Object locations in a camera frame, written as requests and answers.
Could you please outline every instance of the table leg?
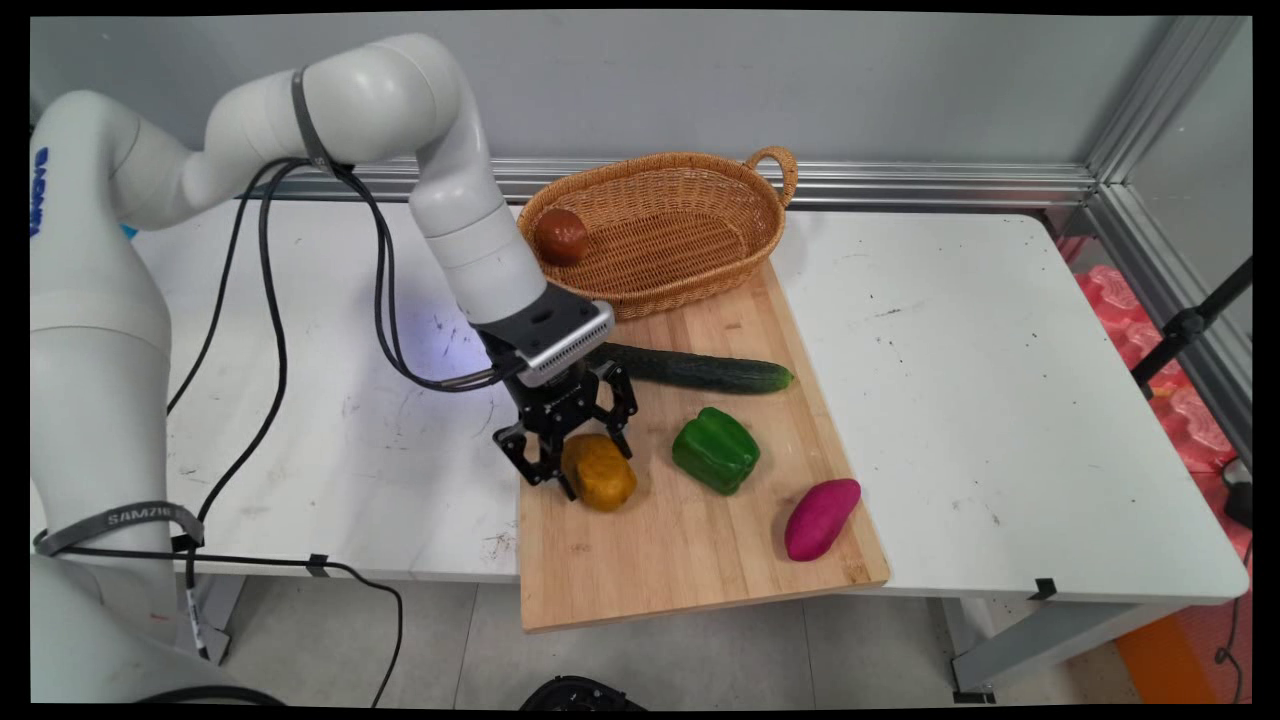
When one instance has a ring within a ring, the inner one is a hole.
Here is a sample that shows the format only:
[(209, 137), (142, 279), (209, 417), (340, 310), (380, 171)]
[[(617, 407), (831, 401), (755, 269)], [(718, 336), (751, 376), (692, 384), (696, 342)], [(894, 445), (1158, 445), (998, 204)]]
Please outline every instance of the table leg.
[(991, 692), (997, 679), (1010, 680), (1062, 662), (1180, 610), (1126, 602), (1046, 602), (1005, 632), (993, 633), (989, 612), (983, 626), (982, 603), (968, 598), (943, 601), (956, 646), (951, 667), (963, 692)]
[[(241, 589), (244, 588), (244, 575), (197, 575), (196, 577), (196, 602), (200, 607), (200, 635), (209, 650), (209, 659), (215, 665), (221, 665), (227, 655), (227, 647), (232, 638), (227, 634), (227, 623), (236, 610), (236, 601), (239, 600)], [(187, 598), (184, 593), (178, 593), (178, 610), (187, 614)], [(178, 650), (196, 653), (196, 643), (191, 637), (191, 625), (182, 623), (175, 639)]]

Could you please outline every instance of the white table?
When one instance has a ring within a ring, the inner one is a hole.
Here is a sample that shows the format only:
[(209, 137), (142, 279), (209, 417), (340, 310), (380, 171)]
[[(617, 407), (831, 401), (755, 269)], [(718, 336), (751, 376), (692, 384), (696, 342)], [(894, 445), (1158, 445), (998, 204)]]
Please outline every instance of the white table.
[[(410, 365), (433, 378), (488, 365), (408, 208), (383, 208)], [(227, 202), (134, 240), (173, 315), (172, 387), (204, 338), (233, 215)], [(169, 421), (170, 500), (188, 507), (256, 432), (275, 387), (255, 223), (244, 228), (216, 340)], [(214, 506), (206, 550), (324, 553), (371, 578), (517, 580), (517, 474), (490, 441), (516, 419), (509, 397), (429, 393), (388, 365), (367, 208), (278, 201), (271, 228), (288, 392)], [(788, 213), (773, 264), (892, 569), (874, 592), (1027, 598), (1052, 579), (1053, 601), (1088, 601), (1046, 603), (980, 644), (992, 632), (977, 605), (948, 603), (954, 635), (975, 646), (957, 648), (961, 685), (1245, 591), (1039, 223)], [(42, 527), (32, 489), (32, 534)]]

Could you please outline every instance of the gray wall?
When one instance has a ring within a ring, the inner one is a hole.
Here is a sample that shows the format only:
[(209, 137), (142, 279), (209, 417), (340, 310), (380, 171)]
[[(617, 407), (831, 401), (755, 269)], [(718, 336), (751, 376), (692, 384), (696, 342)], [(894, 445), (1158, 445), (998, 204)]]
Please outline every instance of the gray wall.
[[(1206, 291), (1253, 254), (1253, 23), (1134, 168), (1130, 182)], [(1253, 332), (1253, 293), (1226, 313)]]
[(662, 150), (1078, 161), (1165, 18), (529, 10), (33, 18), (32, 113), (88, 87), (202, 145), (220, 95), (403, 32), (475, 86), (497, 156)]

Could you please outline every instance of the wooden cutting board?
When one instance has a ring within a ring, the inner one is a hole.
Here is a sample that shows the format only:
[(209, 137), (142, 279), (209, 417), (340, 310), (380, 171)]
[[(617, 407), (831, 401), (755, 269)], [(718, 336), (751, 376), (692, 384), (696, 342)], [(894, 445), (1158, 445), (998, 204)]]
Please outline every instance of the wooden cutting board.
[[(771, 360), (796, 379), (782, 392), (737, 396), (634, 380), (627, 427), (639, 484), (616, 512), (568, 502), (554, 484), (520, 492), (520, 609), (526, 632), (882, 585), (890, 570), (865, 498), (831, 551), (786, 556), (782, 533), (817, 483), (850, 478), (786, 297), (768, 263), (742, 286), (684, 307), (618, 323), (612, 342)], [(732, 497), (671, 461), (699, 410), (735, 416), (760, 446)], [(596, 423), (581, 432), (602, 432)]]

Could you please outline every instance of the floor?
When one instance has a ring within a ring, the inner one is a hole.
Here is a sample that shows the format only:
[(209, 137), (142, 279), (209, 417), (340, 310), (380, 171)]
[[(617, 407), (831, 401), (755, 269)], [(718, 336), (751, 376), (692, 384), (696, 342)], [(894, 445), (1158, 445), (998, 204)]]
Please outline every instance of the floor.
[[(517, 585), (390, 583), (404, 642), (381, 706), (520, 707), (585, 675), (649, 710), (954, 706), (938, 601), (829, 596), (526, 635)], [(992, 603), (997, 625), (1027, 606)], [(224, 667), (291, 705), (366, 706), (394, 644), (385, 593), (346, 579), (250, 578)], [(1108, 643), (996, 688), (1000, 705), (1139, 702)]]

